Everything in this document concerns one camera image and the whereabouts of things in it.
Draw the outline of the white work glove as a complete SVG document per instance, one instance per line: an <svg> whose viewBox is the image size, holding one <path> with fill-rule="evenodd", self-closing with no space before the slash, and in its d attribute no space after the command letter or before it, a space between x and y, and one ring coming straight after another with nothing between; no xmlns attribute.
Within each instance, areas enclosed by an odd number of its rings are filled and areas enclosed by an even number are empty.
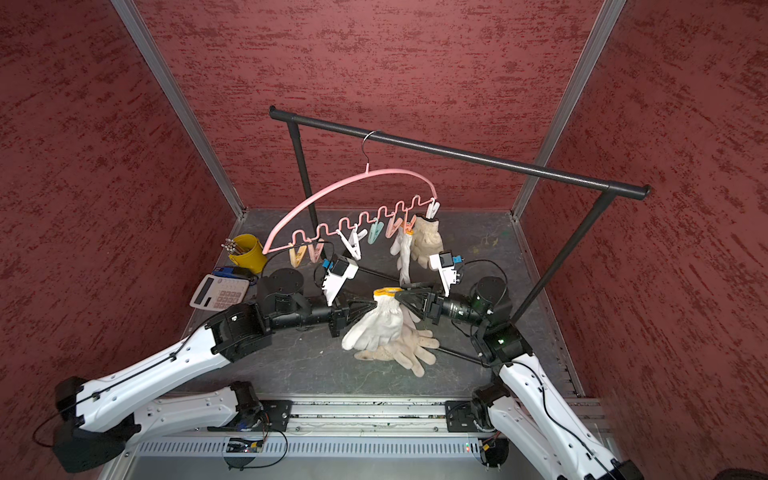
<svg viewBox="0 0 768 480"><path fill-rule="evenodd" d="M397 258L397 269L399 275L399 284L401 287L409 287L410 279L410 261L413 236L404 230L399 230L394 243L390 248L390 254Z"/></svg>

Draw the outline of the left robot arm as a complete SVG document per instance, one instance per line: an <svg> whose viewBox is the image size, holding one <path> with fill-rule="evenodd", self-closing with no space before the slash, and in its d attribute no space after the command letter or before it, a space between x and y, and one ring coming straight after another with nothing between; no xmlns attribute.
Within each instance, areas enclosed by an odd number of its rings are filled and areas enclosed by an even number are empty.
<svg viewBox="0 0 768 480"><path fill-rule="evenodd" d="M165 350L100 379L60 382L55 405L61 423L50 446L53 454L66 472L80 473L152 437L196 428L266 430L269 417L249 382L187 397L166 394L268 347L277 330L326 323L338 336L350 316L345 281L328 271L321 295L307 297L300 272L277 270L258 281L254 301L216 313Z"/></svg>

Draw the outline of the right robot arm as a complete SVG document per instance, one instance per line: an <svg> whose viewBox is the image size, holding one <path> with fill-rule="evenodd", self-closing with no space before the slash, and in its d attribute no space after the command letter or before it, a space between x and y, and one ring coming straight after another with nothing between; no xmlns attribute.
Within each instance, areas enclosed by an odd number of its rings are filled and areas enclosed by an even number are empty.
<svg viewBox="0 0 768 480"><path fill-rule="evenodd" d="M474 362L493 373L490 384L472 394L472 417L480 428L514 444L543 478L642 478L632 461L618 460L590 432L552 384L510 319L512 301L502 278L481 278L467 296L420 287L395 298L421 320L468 325Z"/></svg>

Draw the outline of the yellow cup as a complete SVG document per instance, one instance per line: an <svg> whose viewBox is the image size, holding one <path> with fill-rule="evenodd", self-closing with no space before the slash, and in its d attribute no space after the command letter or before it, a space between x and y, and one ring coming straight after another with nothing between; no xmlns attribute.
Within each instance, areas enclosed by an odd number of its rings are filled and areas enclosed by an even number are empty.
<svg viewBox="0 0 768 480"><path fill-rule="evenodd" d="M267 257L262 252L263 246L255 235L241 234L227 238L222 247L235 266L247 269L252 274L261 274L267 263Z"/></svg>

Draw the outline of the blue stapler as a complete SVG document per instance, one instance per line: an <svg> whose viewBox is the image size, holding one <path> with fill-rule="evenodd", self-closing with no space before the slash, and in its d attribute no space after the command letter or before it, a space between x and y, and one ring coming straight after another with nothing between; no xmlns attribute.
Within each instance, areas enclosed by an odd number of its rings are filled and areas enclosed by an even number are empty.
<svg viewBox="0 0 768 480"><path fill-rule="evenodd" d="M255 283L258 280L257 274L238 266L217 267L212 274L216 277L246 280L250 283Z"/></svg>

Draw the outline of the pink calculator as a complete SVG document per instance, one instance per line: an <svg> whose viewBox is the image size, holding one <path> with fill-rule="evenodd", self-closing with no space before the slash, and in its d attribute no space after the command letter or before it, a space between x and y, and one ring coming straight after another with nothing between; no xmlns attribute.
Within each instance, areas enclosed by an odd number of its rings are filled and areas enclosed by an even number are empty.
<svg viewBox="0 0 768 480"><path fill-rule="evenodd" d="M192 295L189 306L203 311L220 312L241 303L250 287L244 279L206 275Z"/></svg>

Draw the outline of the left controller board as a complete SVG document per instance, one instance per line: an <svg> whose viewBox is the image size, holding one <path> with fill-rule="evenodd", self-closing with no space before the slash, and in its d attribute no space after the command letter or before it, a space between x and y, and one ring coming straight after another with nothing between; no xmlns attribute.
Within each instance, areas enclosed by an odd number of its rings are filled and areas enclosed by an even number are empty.
<svg viewBox="0 0 768 480"><path fill-rule="evenodd" d="M260 454L264 447L264 440L230 438L225 452L227 454Z"/></svg>

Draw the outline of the controller board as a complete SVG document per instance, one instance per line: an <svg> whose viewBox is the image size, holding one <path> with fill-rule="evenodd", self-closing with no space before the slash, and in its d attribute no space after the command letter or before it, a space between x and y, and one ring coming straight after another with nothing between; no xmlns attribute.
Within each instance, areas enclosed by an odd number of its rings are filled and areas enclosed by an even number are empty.
<svg viewBox="0 0 768 480"><path fill-rule="evenodd" d="M500 469L509 455L509 442L505 438L483 439L479 444L480 463L486 468Z"/></svg>
<svg viewBox="0 0 768 480"><path fill-rule="evenodd" d="M225 452L227 454L260 454L264 447L264 440L230 438Z"/></svg>

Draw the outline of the right controller board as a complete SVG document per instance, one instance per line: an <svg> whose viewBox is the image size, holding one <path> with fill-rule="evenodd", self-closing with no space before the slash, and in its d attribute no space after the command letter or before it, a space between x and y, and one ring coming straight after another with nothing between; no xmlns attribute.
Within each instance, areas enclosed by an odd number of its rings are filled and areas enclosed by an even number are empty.
<svg viewBox="0 0 768 480"><path fill-rule="evenodd" d="M479 444L480 463L486 468L500 469L509 455L509 442L505 438L483 439Z"/></svg>

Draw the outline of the black clothes rack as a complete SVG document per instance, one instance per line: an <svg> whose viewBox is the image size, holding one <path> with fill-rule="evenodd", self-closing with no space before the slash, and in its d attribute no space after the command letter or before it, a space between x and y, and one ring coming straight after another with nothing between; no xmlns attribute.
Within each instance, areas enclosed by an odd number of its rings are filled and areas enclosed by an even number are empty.
<svg viewBox="0 0 768 480"><path fill-rule="evenodd" d="M576 227L564 246L552 260L551 264L540 272L533 259L529 243L522 229L522 210L515 207L506 214L499 226L493 227L489 233L481 234L480 227L488 223L491 213L479 211L450 212L448 214L449 228L445 241L450 247L462 247L470 255L472 261L477 261L483 252L491 252L494 257L514 251L519 263L525 269L530 291L522 294L522 277L515 276L510 281L512 292L510 298L513 307L510 319L525 333L533 333L534 343L540 344L546 340L544 356L569 375L575 374L575 368L561 331L561 327L552 312L551 301L546 287L554 275L564 265L566 259L575 251L577 245L597 223L611 204L618 198L643 201L651 193L651 187L635 186L614 180L601 180L575 173L564 172L546 166L537 166L518 161L505 160L479 153L472 153L447 146L436 145L424 141L408 139L387 133L366 131L360 127L342 125L327 120L313 119L295 113L282 111L275 106L269 108L271 119L282 122L288 127L289 136L294 148L302 187L307 197L314 194L310 185L309 173L302 146L300 128L302 126L322 130L334 134L356 137L363 144L376 142L416 152L436 155L453 160L464 161L496 170L520 174L526 177L527 184L535 184L538 180L554 181L596 191L598 198L588 213Z"/></svg>

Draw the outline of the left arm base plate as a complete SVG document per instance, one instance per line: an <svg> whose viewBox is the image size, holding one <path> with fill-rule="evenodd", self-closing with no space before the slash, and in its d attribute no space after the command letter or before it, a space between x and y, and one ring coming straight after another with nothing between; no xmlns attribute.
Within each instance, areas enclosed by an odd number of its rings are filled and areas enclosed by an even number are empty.
<svg viewBox="0 0 768 480"><path fill-rule="evenodd" d="M223 426L209 426L210 432L285 432L294 402L291 400L264 400L259 407L237 410L232 420Z"/></svg>

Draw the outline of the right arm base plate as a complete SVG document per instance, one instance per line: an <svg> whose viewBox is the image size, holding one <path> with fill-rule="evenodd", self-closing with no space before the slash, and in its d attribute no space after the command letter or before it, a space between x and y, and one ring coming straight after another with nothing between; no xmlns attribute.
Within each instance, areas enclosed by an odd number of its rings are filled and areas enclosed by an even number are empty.
<svg viewBox="0 0 768 480"><path fill-rule="evenodd" d="M520 409L521 404L517 400L508 397L497 399L493 404L479 400L449 400L444 407L450 433L477 433L480 436L490 436L497 432L491 423L492 407L497 407L501 413L511 414L517 420L527 415Z"/></svg>

